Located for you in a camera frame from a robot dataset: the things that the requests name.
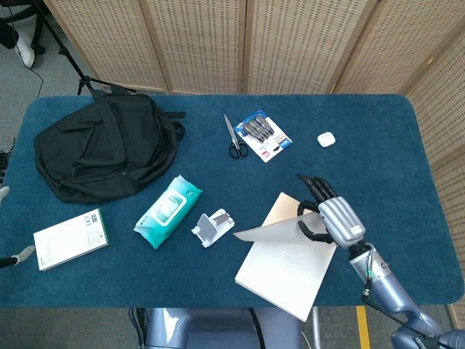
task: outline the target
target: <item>white phone holder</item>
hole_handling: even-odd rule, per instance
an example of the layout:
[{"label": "white phone holder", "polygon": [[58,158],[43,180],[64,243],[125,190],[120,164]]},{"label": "white phone holder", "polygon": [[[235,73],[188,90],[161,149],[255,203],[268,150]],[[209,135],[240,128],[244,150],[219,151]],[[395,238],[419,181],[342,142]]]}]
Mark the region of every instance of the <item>white phone holder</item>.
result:
[{"label": "white phone holder", "polygon": [[203,247],[213,245],[234,226],[234,220],[225,210],[219,209],[212,216],[202,214],[192,232],[202,241]]}]

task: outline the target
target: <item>metal pole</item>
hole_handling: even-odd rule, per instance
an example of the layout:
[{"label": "metal pole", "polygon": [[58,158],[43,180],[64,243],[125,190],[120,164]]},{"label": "metal pole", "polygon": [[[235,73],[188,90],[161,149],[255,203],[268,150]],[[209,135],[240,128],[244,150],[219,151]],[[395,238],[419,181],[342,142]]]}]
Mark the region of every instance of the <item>metal pole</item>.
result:
[{"label": "metal pole", "polygon": [[318,308],[312,308],[312,325],[313,325],[313,347],[315,349],[321,349],[320,340],[320,322],[318,320]]}]

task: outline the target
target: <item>wet wipes package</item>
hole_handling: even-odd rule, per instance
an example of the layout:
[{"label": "wet wipes package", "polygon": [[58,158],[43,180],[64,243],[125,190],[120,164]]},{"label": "wet wipes package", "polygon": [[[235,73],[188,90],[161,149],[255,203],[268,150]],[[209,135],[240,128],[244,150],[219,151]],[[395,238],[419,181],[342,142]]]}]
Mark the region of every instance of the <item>wet wipes package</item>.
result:
[{"label": "wet wipes package", "polygon": [[134,231],[157,249],[197,202],[202,190],[181,175],[174,178],[157,201],[139,219]]},{"label": "wet wipes package", "polygon": [[268,162],[291,143],[275,122],[262,110],[252,113],[234,130],[264,162]]}]

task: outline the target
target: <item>black cable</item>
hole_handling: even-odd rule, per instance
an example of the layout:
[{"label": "black cable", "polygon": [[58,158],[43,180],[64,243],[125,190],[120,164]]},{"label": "black cable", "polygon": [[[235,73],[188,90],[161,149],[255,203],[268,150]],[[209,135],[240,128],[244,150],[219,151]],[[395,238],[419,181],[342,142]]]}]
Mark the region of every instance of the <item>black cable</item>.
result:
[{"label": "black cable", "polygon": [[248,311],[250,311],[250,315],[252,316],[252,320],[254,321],[256,335],[259,338],[260,349],[266,349],[266,347],[264,346],[264,338],[262,333],[262,327],[259,323],[259,318],[256,317],[255,310],[253,308],[249,308]]},{"label": "black cable", "polygon": [[441,342],[439,342],[439,341],[437,342],[437,344],[439,344],[440,347],[443,347],[443,348],[445,348],[445,349],[453,349],[453,348],[450,347],[449,345],[444,344],[444,343],[441,343]]},{"label": "black cable", "polygon": [[[13,38],[15,37],[15,22],[13,20],[13,12],[12,12],[12,9],[7,5],[8,7],[8,10],[9,10],[9,16],[11,18],[11,21],[12,21],[12,35],[13,35]],[[29,68],[25,63],[24,63],[24,60],[23,60],[23,56],[21,55],[21,51],[20,49],[17,47],[17,43],[15,44],[16,46],[16,49],[20,55],[20,59],[21,59],[21,62],[23,63],[23,65],[30,71],[32,71],[34,74],[36,74],[38,76],[39,79],[41,79],[41,86],[39,87],[39,91],[37,92],[37,98],[39,98],[39,95],[41,94],[41,90],[42,90],[42,86],[44,85],[44,80],[42,79],[42,77],[40,75],[38,75],[34,70],[32,70],[31,68]]]},{"label": "black cable", "polygon": [[140,331],[142,333],[142,344],[147,342],[147,323],[145,322],[145,309],[137,308],[137,322],[139,323]]},{"label": "black cable", "polygon": [[137,341],[139,343],[139,348],[144,348],[144,344],[142,342],[143,341],[142,334],[140,333],[139,325],[137,324],[136,318],[134,316],[134,308],[129,308],[128,309],[128,316],[129,316],[129,320],[132,323],[132,326],[134,326],[134,328],[135,328],[135,330],[137,332]]},{"label": "black cable", "polygon": [[383,313],[385,316],[387,316],[388,318],[390,318],[391,320],[397,322],[399,325],[401,326],[404,326],[406,329],[409,329],[410,331],[412,331],[413,333],[416,333],[420,336],[424,336],[423,333],[421,333],[419,330],[417,329],[414,329],[412,326],[409,326],[407,325],[405,322],[399,320],[398,318],[396,318],[395,316],[392,316],[388,313],[386,313],[379,305],[377,305],[375,302],[372,302],[371,300],[368,299],[368,297],[366,297],[365,295],[363,295],[362,297],[362,301],[366,304],[366,305],[369,305],[371,306],[373,309]]}]

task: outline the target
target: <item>gray carpet floor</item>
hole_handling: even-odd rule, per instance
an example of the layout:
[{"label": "gray carpet floor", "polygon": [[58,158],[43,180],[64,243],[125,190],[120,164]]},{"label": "gray carpet floor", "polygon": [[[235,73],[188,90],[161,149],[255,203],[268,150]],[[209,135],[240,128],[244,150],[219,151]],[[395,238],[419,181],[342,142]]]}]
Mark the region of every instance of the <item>gray carpet floor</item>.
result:
[{"label": "gray carpet floor", "polygon": [[[0,17],[7,14],[8,11],[0,7]],[[16,28],[32,33],[34,23],[34,19],[23,20],[16,23]],[[84,72],[90,73],[60,27],[55,21],[52,24]],[[46,29],[41,44],[45,46],[46,53],[38,56],[34,65],[34,70],[44,78],[41,97],[75,95],[78,76],[66,58],[58,55],[58,45]],[[26,108],[36,98],[40,80],[22,66],[13,51],[0,47],[0,81],[0,150],[6,151],[19,132]],[[445,329],[451,328],[444,305],[424,309]],[[319,313],[323,349],[360,347],[354,307],[319,308]],[[311,324],[302,324],[302,328],[312,342]],[[392,348],[390,336],[397,324],[376,311],[368,310],[368,328],[372,348]],[[0,348],[127,349],[137,348],[137,337],[126,309],[0,309]]]}]

